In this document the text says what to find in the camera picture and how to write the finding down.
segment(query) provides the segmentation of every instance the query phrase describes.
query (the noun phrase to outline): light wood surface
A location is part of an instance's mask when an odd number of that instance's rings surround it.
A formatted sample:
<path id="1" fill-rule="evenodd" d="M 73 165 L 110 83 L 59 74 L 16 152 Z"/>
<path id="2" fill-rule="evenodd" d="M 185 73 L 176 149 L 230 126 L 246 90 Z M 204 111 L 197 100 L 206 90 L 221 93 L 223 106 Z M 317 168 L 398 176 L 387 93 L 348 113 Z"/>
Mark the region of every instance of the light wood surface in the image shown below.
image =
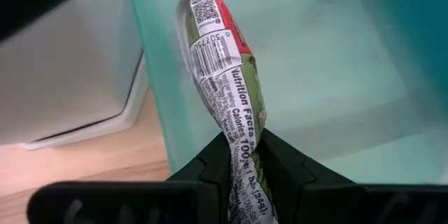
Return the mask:
<path id="1" fill-rule="evenodd" d="M 136 124 L 125 131 L 59 148 L 0 146 L 0 223 L 27 223 L 29 197 L 63 180 L 156 181 L 169 166 L 154 98 L 146 94 Z"/>

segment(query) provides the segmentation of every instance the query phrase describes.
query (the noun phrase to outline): white appliance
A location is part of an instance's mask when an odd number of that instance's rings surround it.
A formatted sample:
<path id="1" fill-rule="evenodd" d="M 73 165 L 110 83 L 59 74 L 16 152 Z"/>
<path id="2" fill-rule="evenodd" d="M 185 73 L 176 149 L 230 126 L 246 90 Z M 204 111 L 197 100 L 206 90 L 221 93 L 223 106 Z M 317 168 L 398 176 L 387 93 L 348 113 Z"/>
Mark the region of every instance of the white appliance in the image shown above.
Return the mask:
<path id="1" fill-rule="evenodd" d="M 65 0 L 0 43 L 0 144 L 132 126 L 148 87 L 130 0 Z"/>

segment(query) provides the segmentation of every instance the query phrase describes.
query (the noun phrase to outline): snack bar wrapper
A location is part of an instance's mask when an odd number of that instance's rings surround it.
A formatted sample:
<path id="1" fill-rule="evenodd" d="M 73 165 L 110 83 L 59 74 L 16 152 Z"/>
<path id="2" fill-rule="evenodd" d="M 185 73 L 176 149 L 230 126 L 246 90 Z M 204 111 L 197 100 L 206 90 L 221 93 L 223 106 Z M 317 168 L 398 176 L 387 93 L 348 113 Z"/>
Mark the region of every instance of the snack bar wrapper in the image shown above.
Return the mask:
<path id="1" fill-rule="evenodd" d="M 256 150 L 266 111 L 255 57 L 223 0 L 180 0 L 176 26 L 185 65 L 230 147 L 230 223 L 277 223 Z"/>

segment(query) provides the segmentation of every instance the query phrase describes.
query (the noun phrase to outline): glass surface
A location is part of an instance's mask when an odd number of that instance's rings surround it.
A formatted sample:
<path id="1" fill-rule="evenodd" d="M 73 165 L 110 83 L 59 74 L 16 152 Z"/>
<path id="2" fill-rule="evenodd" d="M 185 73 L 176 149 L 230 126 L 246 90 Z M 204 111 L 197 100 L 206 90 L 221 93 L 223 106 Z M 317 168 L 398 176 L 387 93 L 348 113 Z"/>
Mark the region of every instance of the glass surface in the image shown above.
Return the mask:
<path id="1" fill-rule="evenodd" d="M 175 172 L 220 130 L 179 52 L 178 0 L 133 1 Z M 357 182 L 448 181 L 445 0 L 224 1 L 273 133 Z"/>

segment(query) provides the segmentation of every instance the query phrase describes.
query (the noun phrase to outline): barcode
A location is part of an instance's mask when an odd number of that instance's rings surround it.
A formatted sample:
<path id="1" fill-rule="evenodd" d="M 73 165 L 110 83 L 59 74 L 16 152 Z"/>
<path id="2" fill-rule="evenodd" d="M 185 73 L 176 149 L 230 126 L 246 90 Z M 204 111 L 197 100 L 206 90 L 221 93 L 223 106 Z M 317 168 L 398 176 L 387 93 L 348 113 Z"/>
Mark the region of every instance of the barcode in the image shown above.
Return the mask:
<path id="1" fill-rule="evenodd" d="M 216 18 L 216 23 L 221 22 L 218 14 L 218 10 L 213 0 L 203 0 L 193 6 L 193 12 L 195 13 L 196 22 L 198 24 L 205 20 Z"/>
<path id="2" fill-rule="evenodd" d="M 223 37 L 197 47 L 192 51 L 192 58 L 198 77 L 208 76 L 232 65 L 232 58 Z"/>

